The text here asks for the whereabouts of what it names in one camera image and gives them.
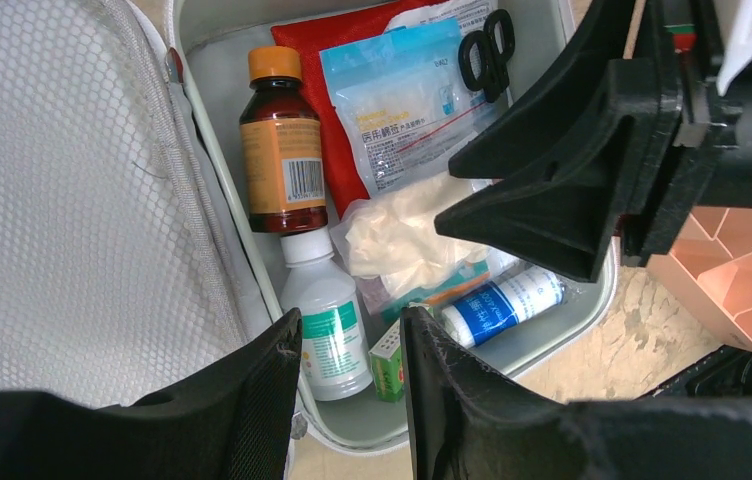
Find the white blue mask packet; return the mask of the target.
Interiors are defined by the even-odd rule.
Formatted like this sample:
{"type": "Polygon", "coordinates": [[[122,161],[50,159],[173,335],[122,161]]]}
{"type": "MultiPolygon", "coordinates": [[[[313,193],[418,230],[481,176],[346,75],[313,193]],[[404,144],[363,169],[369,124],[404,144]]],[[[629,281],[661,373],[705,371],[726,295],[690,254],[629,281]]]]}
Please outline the white blue mask packet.
{"type": "Polygon", "coordinates": [[[384,32],[453,18],[458,22],[461,33],[465,35],[482,29],[487,18],[498,8],[497,0],[449,0],[404,11],[389,21],[384,32]]]}

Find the white bottle blue label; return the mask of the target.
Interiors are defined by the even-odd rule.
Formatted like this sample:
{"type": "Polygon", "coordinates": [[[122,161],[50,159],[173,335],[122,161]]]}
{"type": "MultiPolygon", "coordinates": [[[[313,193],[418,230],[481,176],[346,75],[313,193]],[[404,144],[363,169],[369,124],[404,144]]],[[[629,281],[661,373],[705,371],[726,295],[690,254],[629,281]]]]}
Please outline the white bottle blue label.
{"type": "Polygon", "coordinates": [[[472,348],[560,305],[565,292],[554,273],[533,266],[483,284],[443,307],[440,318],[451,338],[472,348]]]}

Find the peach plastic desk organizer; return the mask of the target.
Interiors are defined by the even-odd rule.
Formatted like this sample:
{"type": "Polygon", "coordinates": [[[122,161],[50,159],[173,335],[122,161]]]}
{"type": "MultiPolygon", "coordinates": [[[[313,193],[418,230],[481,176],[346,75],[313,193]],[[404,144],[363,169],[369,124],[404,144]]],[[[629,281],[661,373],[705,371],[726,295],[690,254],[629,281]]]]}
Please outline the peach plastic desk organizer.
{"type": "Polygon", "coordinates": [[[715,338],[752,352],[752,209],[693,209],[647,269],[715,338]]]}

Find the small green box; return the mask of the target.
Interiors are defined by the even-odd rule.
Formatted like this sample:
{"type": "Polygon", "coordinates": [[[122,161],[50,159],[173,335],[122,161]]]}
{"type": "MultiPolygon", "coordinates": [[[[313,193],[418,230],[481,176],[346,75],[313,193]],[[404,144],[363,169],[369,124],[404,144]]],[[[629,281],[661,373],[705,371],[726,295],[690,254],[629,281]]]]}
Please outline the small green box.
{"type": "Polygon", "coordinates": [[[369,351],[376,394],[381,401],[396,403],[404,395],[400,321],[397,320],[369,351]]]}

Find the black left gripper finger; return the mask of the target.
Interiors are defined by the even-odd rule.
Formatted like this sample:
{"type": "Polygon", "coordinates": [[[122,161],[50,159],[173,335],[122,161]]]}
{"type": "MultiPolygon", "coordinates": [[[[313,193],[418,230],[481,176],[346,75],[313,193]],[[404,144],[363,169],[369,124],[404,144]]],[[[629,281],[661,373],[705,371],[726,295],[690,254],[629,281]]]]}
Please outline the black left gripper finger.
{"type": "Polygon", "coordinates": [[[0,392],[0,479],[281,479],[287,472],[302,320],[130,406],[89,409],[0,392]]]}
{"type": "Polygon", "coordinates": [[[606,64],[623,55],[634,7],[633,1],[593,1],[551,66],[449,161],[449,173],[505,179],[542,171],[544,157],[587,109],[606,64]]]}
{"type": "Polygon", "coordinates": [[[678,107],[655,61],[609,62],[588,106],[542,155],[501,137],[500,154],[473,146],[473,160],[504,160],[497,182],[439,213],[436,231],[597,281],[612,237],[647,205],[678,107]]]}
{"type": "Polygon", "coordinates": [[[752,479],[752,397],[559,403],[402,312],[418,479],[752,479]]]}

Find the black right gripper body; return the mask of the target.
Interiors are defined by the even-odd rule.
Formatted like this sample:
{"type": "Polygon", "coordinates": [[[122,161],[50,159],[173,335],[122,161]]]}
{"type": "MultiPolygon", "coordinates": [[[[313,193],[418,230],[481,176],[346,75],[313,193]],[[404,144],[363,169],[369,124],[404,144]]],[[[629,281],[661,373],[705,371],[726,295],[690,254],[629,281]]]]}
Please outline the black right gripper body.
{"type": "Polygon", "coordinates": [[[728,61],[719,31],[721,1],[649,1],[634,55],[654,43],[679,85],[679,117],[646,204],[621,221],[622,262],[644,267],[670,251],[698,206],[752,209],[752,59],[718,91],[728,61]]]}

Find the brown bottle orange cap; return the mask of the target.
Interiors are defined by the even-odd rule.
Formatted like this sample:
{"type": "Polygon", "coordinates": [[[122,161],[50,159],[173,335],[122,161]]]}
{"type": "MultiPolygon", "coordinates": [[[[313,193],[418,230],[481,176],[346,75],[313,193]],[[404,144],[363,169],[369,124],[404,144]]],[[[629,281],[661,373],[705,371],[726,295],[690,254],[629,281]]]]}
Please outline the brown bottle orange cap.
{"type": "Polygon", "coordinates": [[[258,233],[293,234],[328,224],[321,123],[301,94],[296,50],[248,54],[253,95],[239,118],[249,222],[258,233]]]}

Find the blue clear wipes packet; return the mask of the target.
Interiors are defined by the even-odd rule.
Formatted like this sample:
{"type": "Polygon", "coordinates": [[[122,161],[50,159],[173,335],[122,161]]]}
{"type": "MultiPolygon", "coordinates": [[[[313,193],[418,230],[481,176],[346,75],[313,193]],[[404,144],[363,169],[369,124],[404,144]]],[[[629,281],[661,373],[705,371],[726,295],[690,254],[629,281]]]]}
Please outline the blue clear wipes packet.
{"type": "Polygon", "coordinates": [[[368,196],[446,168],[447,156],[504,110],[464,84],[463,38],[447,19],[320,52],[330,102],[368,196]]]}

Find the clear white cap bottle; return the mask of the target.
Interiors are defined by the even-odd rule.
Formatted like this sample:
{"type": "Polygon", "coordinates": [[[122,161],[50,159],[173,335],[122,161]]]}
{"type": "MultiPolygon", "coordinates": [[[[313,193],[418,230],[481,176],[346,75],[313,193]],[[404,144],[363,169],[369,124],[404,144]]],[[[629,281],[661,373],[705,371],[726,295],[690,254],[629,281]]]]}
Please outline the clear white cap bottle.
{"type": "Polygon", "coordinates": [[[373,382],[356,283],[334,260],[329,229],[281,238],[289,269],[280,304],[302,315],[301,372],[317,401],[351,397],[373,382]]]}

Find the white sponge pad stack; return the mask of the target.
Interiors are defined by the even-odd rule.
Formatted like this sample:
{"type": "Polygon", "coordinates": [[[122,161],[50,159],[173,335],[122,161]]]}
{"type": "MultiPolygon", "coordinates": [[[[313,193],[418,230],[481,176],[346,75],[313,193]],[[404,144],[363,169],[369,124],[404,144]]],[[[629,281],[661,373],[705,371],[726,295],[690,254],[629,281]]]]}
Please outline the white sponge pad stack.
{"type": "Polygon", "coordinates": [[[442,173],[351,204],[330,236],[369,314],[391,318],[411,302],[443,303],[519,263],[435,230],[438,214],[490,185],[442,173]]]}

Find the black handled scissors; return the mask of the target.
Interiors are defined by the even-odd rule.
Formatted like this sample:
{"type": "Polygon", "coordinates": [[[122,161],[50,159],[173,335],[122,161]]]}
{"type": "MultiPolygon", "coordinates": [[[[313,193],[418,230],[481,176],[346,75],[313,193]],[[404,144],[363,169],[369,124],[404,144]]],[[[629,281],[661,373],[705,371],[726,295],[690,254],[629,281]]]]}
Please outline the black handled scissors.
{"type": "Polygon", "coordinates": [[[496,102],[510,84],[507,63],[515,47],[510,14],[494,10],[481,30],[468,33],[460,43],[458,64],[465,86],[482,92],[487,103],[496,102]]]}

